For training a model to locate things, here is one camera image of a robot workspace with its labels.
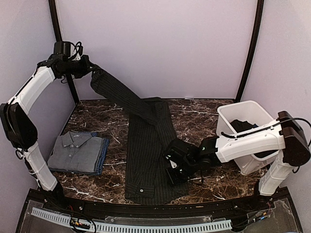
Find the black pinstriped long sleeve shirt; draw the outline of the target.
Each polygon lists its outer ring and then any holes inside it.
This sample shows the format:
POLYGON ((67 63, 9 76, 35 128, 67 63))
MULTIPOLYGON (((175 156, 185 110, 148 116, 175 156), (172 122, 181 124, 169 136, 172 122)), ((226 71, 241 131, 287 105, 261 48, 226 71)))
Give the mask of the black pinstriped long sleeve shirt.
POLYGON ((97 65, 90 86, 129 114, 125 198, 141 205, 163 205, 186 196, 187 184, 169 184, 163 158, 177 138, 168 103, 161 98, 140 98, 97 65))

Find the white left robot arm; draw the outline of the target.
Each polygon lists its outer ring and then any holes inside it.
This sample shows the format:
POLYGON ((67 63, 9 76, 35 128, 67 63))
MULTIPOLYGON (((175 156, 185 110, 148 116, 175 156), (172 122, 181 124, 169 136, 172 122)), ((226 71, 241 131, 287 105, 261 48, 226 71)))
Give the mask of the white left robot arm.
POLYGON ((87 55, 69 59, 53 54, 48 60, 39 62, 24 86, 0 106, 0 119, 7 139, 16 149, 17 157, 25 161, 30 174, 45 191, 53 191, 57 187, 57 179, 41 154, 38 132, 28 117, 29 112, 42 92, 56 79, 65 75, 82 78, 90 71, 91 62, 87 55))

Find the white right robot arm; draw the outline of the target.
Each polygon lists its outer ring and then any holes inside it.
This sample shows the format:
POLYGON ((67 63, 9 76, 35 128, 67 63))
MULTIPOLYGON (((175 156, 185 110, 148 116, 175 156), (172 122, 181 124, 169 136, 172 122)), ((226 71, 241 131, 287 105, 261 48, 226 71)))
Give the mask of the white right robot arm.
POLYGON ((181 139, 174 139, 163 156, 170 163, 166 168, 172 185, 185 183, 197 171, 205 171, 247 155, 275 151, 277 157, 267 173, 260 179, 258 192, 248 199, 248 207, 259 210, 294 168, 300 168, 311 158, 310 142, 306 140, 300 118, 288 112, 268 124, 235 134, 208 137, 195 146, 181 139))

